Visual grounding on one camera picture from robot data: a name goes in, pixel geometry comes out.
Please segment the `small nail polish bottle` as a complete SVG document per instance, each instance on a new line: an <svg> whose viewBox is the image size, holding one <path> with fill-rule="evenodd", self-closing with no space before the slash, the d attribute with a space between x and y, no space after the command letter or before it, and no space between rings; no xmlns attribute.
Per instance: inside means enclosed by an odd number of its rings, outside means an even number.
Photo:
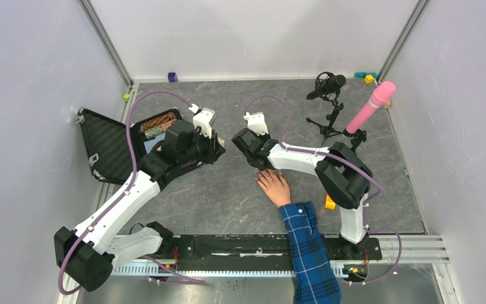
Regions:
<svg viewBox="0 0 486 304"><path fill-rule="evenodd" d="M225 144L225 140L222 139L221 137L218 138L218 143L220 144L220 146L225 149L226 148L226 144Z"/></svg>

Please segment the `blue plaid sleeve forearm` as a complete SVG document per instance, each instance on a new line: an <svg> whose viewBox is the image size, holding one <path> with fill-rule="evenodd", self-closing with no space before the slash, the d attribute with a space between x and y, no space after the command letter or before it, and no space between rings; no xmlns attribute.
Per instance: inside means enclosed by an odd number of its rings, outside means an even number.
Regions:
<svg viewBox="0 0 486 304"><path fill-rule="evenodd" d="M289 237L294 303L340 303L339 282L318 230L313 203L289 203L279 211Z"/></svg>

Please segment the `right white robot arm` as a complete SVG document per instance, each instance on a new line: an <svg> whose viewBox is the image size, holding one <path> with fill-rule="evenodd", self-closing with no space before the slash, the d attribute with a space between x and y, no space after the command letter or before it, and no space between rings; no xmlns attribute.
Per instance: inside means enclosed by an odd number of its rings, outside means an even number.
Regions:
<svg viewBox="0 0 486 304"><path fill-rule="evenodd" d="M232 142L254 168L292 170L317 177L340 209L342 254L357 258L365 251L369 235L363 223L363 204L373 174L346 144L336 142L331 148L294 146L268 134L259 136L248 128L236 133Z"/></svg>

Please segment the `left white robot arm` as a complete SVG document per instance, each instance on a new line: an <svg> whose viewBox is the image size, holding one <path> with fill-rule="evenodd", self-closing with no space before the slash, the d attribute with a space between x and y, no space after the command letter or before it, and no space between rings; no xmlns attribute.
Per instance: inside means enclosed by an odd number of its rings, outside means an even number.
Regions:
<svg viewBox="0 0 486 304"><path fill-rule="evenodd" d="M63 295L65 275L80 288L93 291L106 282L113 269L137 258L155 254L166 258L173 240L157 223L122 238L116 235L142 206L157 196L171 181L201 165L213 164L225 152L211 122L199 117L192 122L176 120L165 138L139 161L122 187L89 218L74 229L59 229L54 235L59 267L58 287Z"/></svg>

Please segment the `person hand with painted nails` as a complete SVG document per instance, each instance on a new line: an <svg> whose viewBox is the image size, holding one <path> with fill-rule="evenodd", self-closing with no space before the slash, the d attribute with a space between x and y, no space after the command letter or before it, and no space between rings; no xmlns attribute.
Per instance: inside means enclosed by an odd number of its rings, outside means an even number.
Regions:
<svg viewBox="0 0 486 304"><path fill-rule="evenodd" d="M259 171L256 181L277 208L292 203L289 185L281 172L272 169Z"/></svg>

